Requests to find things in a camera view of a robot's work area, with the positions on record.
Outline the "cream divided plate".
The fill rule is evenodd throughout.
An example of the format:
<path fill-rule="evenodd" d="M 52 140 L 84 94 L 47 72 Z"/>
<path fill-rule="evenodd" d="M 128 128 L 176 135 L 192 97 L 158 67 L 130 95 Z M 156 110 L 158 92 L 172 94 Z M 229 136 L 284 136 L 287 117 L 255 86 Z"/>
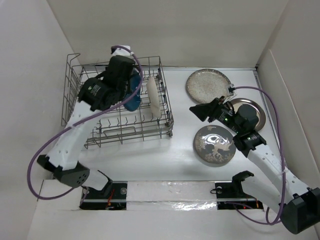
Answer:
<path fill-rule="evenodd" d="M 161 117 L 160 100 L 157 91 L 156 81 L 153 76 L 148 78 L 146 83 L 147 95 L 150 100 L 150 109 L 154 117 Z"/>

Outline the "blue shell shaped dish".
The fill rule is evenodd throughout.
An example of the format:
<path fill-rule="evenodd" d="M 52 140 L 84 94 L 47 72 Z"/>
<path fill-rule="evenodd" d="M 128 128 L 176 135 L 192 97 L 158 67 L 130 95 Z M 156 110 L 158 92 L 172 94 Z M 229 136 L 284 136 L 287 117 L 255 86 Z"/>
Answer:
<path fill-rule="evenodd" d="M 140 81 L 141 81 L 141 76 L 139 72 L 136 69 L 134 69 L 132 71 L 131 78 L 128 82 L 127 93 L 124 99 L 127 99 L 128 97 L 130 97 L 136 89 L 138 89 L 138 91 L 127 103 L 123 105 L 124 108 L 129 112 L 134 112 L 139 108 L 141 104 L 141 97 L 140 97 L 141 88 L 138 88 Z"/>

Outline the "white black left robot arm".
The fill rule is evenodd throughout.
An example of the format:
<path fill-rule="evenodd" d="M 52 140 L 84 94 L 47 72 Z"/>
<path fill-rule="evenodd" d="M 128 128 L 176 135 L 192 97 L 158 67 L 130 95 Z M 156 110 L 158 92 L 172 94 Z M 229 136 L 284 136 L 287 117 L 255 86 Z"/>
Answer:
<path fill-rule="evenodd" d="M 80 88 L 65 133 L 46 155 L 37 159 L 60 183 L 73 189 L 92 188 L 103 199 L 111 194 L 111 179 L 82 165 L 79 156 L 103 112 L 125 98 L 134 65 L 135 61 L 129 57 L 113 56 L 105 71 L 88 78 Z"/>

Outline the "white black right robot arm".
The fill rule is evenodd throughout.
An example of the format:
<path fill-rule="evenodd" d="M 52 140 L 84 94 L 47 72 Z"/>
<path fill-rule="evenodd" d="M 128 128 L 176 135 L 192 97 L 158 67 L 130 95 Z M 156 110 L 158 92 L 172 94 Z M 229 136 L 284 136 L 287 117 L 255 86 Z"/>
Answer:
<path fill-rule="evenodd" d="M 299 180 L 267 145 L 256 131 L 259 121 L 256 110 L 243 104 L 237 109 L 224 97 L 210 103 L 191 106 L 190 111 L 202 122 L 219 121 L 235 132 L 232 141 L 236 149 L 254 163 L 270 180 L 271 186 L 261 182 L 249 171 L 232 177 L 231 192 L 237 196 L 249 195 L 261 201 L 277 213 L 276 222 L 281 222 L 292 234 L 320 222 L 320 189 L 310 188 Z"/>

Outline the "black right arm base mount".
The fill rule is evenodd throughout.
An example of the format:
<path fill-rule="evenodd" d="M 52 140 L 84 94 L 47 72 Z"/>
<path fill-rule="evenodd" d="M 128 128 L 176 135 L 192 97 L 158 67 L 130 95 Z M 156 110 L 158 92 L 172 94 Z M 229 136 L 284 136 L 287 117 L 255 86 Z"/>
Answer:
<path fill-rule="evenodd" d="M 231 181 L 214 183 L 211 194 L 216 196 L 218 210 L 262 210 L 263 204 L 251 195 L 246 194 L 242 182 L 254 174 L 249 171 L 240 172 L 232 177 Z"/>

